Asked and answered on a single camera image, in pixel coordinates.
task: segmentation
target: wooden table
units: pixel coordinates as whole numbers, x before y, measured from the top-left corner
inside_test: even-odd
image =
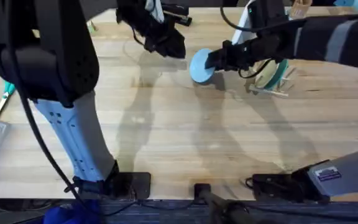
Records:
[[[347,11],[316,7],[310,15]],[[185,60],[146,52],[129,26],[115,23],[114,11],[93,19],[103,134],[122,171],[152,174],[151,198],[192,198],[193,184],[206,182],[222,197],[252,200],[240,178],[291,172],[358,151],[358,68],[291,61],[298,77],[288,99],[248,93],[235,72],[217,74],[215,85],[197,86],[188,73],[192,56],[205,47],[220,48],[234,30],[217,8],[190,12],[191,27],[177,26],[186,37]],[[238,21],[242,9],[226,12]],[[62,145],[44,117],[34,114],[71,178]],[[17,95],[1,120],[12,129],[0,152],[0,198],[72,198],[42,154]],[[336,200],[358,200],[358,194]]]

